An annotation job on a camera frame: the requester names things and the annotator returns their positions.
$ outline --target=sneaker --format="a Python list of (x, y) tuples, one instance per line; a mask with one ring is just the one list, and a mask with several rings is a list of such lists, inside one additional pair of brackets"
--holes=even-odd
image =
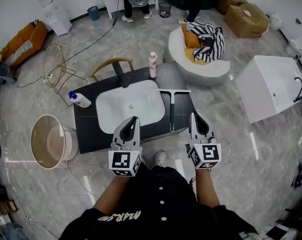
[(165, 161), (165, 152), (161, 150), (155, 156), (155, 165), (163, 166), (164, 161)]
[(125, 16), (122, 16), (122, 21), (124, 21), (124, 22), (128, 22), (128, 23), (132, 23), (134, 20), (133, 20), (133, 18), (132, 18), (132, 17), (127, 18), (127, 17), (125, 17)]
[(181, 19), (178, 22), (179, 22), (180, 25), (182, 25), (183, 23), (187, 23), (187, 20), (186, 19)]
[(152, 12), (150, 11), (149, 14), (144, 14), (144, 19), (148, 20), (152, 16)]
[[(190, 15), (190, 11), (189, 11), (189, 10), (186, 10), (185, 12), (186, 12), (187, 15)], [(196, 16), (195, 18), (196, 18), (196, 19), (197, 19), (197, 18), (199, 19), (199, 18), (200, 18), (200, 14), (198, 13), (197, 16)]]

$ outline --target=black shirt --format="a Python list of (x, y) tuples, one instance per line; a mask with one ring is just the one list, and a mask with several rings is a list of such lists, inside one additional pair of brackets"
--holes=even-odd
[(115, 213), (106, 216), (99, 210), (86, 210), (64, 230), (61, 240), (147, 235), (202, 236), (204, 239), (242, 239), (239, 233), (256, 233), (253, 226), (225, 206), (199, 205), (192, 187), (175, 169), (146, 169), (141, 163), (131, 177)]

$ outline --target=wooden chair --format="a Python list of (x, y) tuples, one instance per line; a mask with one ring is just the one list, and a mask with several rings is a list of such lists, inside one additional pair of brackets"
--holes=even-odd
[(133, 71), (133, 65), (132, 65), (132, 61), (133, 59), (131, 58), (111, 58), (111, 59), (108, 59), (107, 61), (103, 62), (102, 64), (100, 64), (94, 71), (93, 73), (90, 75), (90, 77), (94, 78), (96, 82), (98, 82), (97, 78), (94, 76), (96, 74), (97, 71), (99, 71), (101, 68), (109, 65), (109, 64), (113, 64), (113, 63), (116, 63), (116, 62), (128, 62), (129, 65), (130, 65), (130, 69), (131, 71)]

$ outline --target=faucet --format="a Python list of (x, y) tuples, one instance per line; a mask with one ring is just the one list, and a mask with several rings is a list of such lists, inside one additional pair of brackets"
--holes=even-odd
[(297, 95), (297, 97), (293, 100), (294, 103), (296, 103), (296, 102), (302, 100), (302, 96), (300, 96), (300, 94), (301, 94), (301, 92), (302, 92), (302, 79), (299, 78), (299, 77), (295, 77), (295, 78), (294, 78), (294, 80), (297, 80), (297, 79), (299, 79), (300, 82), (301, 82), (301, 89), (300, 89), (299, 94)]
[(118, 61), (112, 63), (116, 75), (120, 78), (120, 84), (123, 88), (130, 85), (128, 76), (123, 72), (122, 67)]

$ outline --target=marble floor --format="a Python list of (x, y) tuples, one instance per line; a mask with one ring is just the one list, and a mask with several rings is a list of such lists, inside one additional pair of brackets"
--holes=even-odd
[[(111, 57), (131, 57), (134, 68), (138, 69), (148, 65), (149, 53), (154, 51), (161, 63), (168, 36), (179, 27), (177, 20), (185, 15), (173, 7), (171, 16), (163, 19), (154, 8), (152, 10), (154, 15), (149, 20), (143, 19), (139, 10), (134, 10), (132, 24), (122, 22), (123, 12), (119, 12), (115, 27), (95, 45), (70, 59), (68, 67), (92, 83), (90, 73)], [(222, 59), (231, 61), (230, 77), (223, 84), (212, 87), (188, 85), (196, 109), (213, 122), (222, 144), (222, 162), (211, 172), (215, 189), (222, 204), (262, 230), (282, 216), (284, 208), (302, 195), (302, 189), (293, 190), (290, 186), (298, 165), (302, 103), (249, 124), (232, 80), (254, 55), (286, 57), (285, 41), (272, 30), (259, 39), (238, 39), (221, 14), (214, 10), (201, 11), (199, 21), (223, 28), (226, 50)], [(68, 50), (66, 58), (70, 58), (99, 38), (112, 22), (105, 11), (98, 21), (81, 19), (73, 23), (69, 34), (59, 39), (51, 35), (46, 45), (62, 42)], [(40, 51), (19, 68), (20, 86), (43, 75), (44, 57), (45, 52)], [(98, 72), (97, 78), (101, 80), (114, 74), (108, 67)], [(75, 85), (83, 83), (70, 80), (66, 90), (74, 89)], [(41, 115), (53, 114), (64, 126), (74, 128), (73, 108), (67, 107), (42, 79), (25, 88), (9, 84), (1, 86), (0, 104), (3, 150), (0, 181), (7, 186), (9, 196), (20, 210), (13, 218), (32, 240), (56, 239), (71, 220), (92, 207), (112, 180), (113, 174), (106, 165), (107, 152), (78, 154), (69, 162), (72, 173), (65, 166), (54, 170), (41, 169), (30, 150), (33, 124)], [(185, 130), (178, 135), (143, 143), (146, 164), (152, 163), (158, 150), (164, 150), (166, 165), (175, 168), (176, 160), (181, 159), (185, 177), (190, 179), (195, 176), (195, 171), (184, 146), (188, 140), (189, 133)], [(89, 194), (82, 184), (95, 196)]]

